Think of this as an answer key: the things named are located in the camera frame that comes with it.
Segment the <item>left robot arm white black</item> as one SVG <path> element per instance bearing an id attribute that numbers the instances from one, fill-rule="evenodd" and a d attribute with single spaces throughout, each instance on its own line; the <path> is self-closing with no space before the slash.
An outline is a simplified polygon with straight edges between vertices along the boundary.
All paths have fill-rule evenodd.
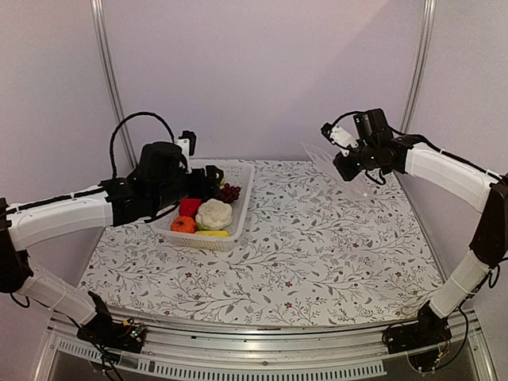
<path id="1" fill-rule="evenodd" d="M 100 344 L 112 344 L 118 329 L 102 300 L 31 261 L 29 248 L 83 230 L 157 221 L 185 198 L 217 195 L 223 178 L 214 165 L 193 168 L 183 140 L 156 142 L 142 148 L 140 163 L 125 178 L 113 174 L 86 190 L 27 204 L 1 200 L 1 292 L 66 314 Z"/>

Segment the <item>clear zip top bag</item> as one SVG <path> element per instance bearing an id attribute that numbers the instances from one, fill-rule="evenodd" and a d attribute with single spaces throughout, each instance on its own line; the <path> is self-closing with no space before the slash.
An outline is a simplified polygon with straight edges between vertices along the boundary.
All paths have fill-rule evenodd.
<path id="1" fill-rule="evenodd" d="M 346 181 L 340 175 L 335 167 L 334 156 L 329 154 L 323 148 L 312 144 L 302 143 L 303 149 L 308 158 L 314 163 L 317 170 L 324 175 L 329 182 L 334 185 L 341 193 L 354 201 L 373 200 L 375 194 L 369 186 L 369 182 L 358 175 L 351 181 Z"/>

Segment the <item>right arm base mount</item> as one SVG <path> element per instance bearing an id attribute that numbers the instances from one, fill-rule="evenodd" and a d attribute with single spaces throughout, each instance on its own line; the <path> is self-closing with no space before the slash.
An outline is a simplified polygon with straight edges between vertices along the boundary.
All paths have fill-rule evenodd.
<path id="1" fill-rule="evenodd" d="M 422 314 L 411 324 L 394 323 L 382 333 L 382 342 L 389 354 L 411 352 L 407 359 L 410 366 L 421 374 L 435 372 L 450 365 L 463 351 L 469 334 L 469 320 L 461 311 L 465 322 L 464 338 L 460 347 L 445 362 L 452 346 L 452 332 L 448 319 Z"/>

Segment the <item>white perforated plastic basket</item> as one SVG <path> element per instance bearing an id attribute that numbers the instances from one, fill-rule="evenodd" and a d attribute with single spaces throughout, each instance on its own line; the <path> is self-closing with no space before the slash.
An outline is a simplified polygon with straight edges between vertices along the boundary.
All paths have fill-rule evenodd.
<path id="1" fill-rule="evenodd" d="M 193 168 L 214 165 L 223 170 L 225 182 L 239 187 L 237 200 L 231 204 L 220 201 L 205 202 L 197 210 L 194 221 L 198 226 L 195 233 L 183 233 L 173 230 L 173 222 L 179 217 L 177 211 L 151 224 L 154 233 L 165 243 L 174 246 L 229 251 L 240 238 L 249 199 L 252 193 L 255 166 L 239 160 L 192 160 Z"/>

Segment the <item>white toy cauliflower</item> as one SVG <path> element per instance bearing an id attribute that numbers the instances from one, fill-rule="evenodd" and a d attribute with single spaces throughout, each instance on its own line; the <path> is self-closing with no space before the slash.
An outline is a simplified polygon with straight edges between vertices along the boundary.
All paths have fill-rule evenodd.
<path id="1" fill-rule="evenodd" d="M 222 230 L 232 223 L 233 208 L 212 198 L 200 205 L 195 221 L 200 230 Z"/>

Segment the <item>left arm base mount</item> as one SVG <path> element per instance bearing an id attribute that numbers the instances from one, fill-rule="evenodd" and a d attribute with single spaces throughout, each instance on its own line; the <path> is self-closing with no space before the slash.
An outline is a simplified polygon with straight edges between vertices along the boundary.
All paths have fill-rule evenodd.
<path id="1" fill-rule="evenodd" d="M 141 353 L 146 338 L 146 326 L 136 323 L 133 318 L 123 322 L 115 321 L 101 297 L 92 291 L 88 294 L 94 302 L 95 315 L 78 328 L 77 337 L 100 347 Z"/>

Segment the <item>red toy pepper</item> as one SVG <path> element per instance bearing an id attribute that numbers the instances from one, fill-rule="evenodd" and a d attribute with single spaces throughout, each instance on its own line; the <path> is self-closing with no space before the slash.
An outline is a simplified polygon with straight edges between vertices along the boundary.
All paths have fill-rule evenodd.
<path id="1" fill-rule="evenodd" d="M 202 204 L 200 198 L 185 198 L 179 204 L 179 216 L 194 218 Z"/>

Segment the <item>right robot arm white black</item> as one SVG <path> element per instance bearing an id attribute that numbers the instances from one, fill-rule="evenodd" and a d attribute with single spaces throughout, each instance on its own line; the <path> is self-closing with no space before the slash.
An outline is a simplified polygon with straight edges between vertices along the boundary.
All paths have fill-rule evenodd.
<path id="1" fill-rule="evenodd" d="M 379 169 L 407 175 L 405 185 L 422 217 L 447 279 L 418 311 L 410 339 L 426 346 L 448 336 L 448 316 L 473 297 L 507 252 L 507 178 L 481 171 L 421 135 L 353 137 L 334 129 L 335 165 L 346 180 Z"/>

